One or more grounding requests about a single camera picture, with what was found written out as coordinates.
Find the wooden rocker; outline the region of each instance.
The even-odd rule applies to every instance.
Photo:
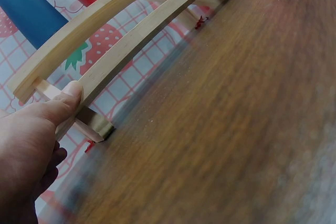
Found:
[[[108,20],[136,0],[97,0],[77,17],[56,32],[20,68],[8,83],[13,94],[22,102],[38,91],[52,99],[60,90],[46,79],[87,38]],[[88,138],[101,142],[113,131],[113,125],[88,106],[118,72],[172,19],[188,5],[217,8],[224,0],[149,0],[162,4],[139,22],[110,48],[79,80],[83,85],[83,98],[71,119],[58,127],[60,140],[75,122],[75,126]]]

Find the strawberry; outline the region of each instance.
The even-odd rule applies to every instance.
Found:
[[[92,48],[86,52],[86,63],[80,66],[80,73],[84,74],[88,69],[102,57],[119,39],[121,33],[113,26],[105,24],[96,31],[89,39]]]
[[[16,26],[0,8],[0,38],[7,38],[17,31]]]

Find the wooden table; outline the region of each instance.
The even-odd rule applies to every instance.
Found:
[[[191,37],[77,165],[69,223],[334,223],[336,0],[229,0]]]

